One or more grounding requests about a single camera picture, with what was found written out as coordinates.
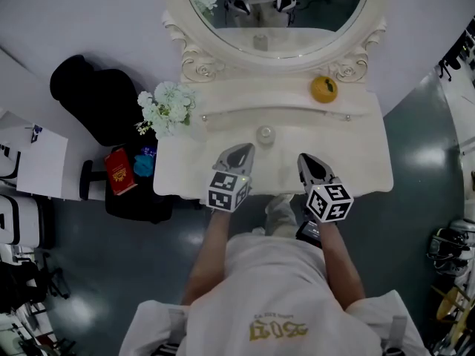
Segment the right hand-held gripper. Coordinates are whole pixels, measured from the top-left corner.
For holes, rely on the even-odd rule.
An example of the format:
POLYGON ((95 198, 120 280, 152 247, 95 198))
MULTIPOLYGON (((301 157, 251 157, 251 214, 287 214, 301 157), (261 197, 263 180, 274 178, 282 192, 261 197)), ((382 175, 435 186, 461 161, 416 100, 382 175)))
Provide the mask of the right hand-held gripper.
POLYGON ((307 193, 307 210, 320 223, 342 221, 354 198, 331 167, 307 153, 298 156, 299 179, 307 193))

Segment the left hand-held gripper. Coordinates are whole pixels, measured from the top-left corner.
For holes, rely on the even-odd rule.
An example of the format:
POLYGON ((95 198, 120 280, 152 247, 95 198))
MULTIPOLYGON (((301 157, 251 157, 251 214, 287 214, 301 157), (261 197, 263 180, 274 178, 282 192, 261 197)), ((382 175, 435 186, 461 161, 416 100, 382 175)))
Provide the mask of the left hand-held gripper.
POLYGON ((255 146, 243 143, 224 150, 213 165, 206 195, 206 206, 232 213, 248 197, 255 146))

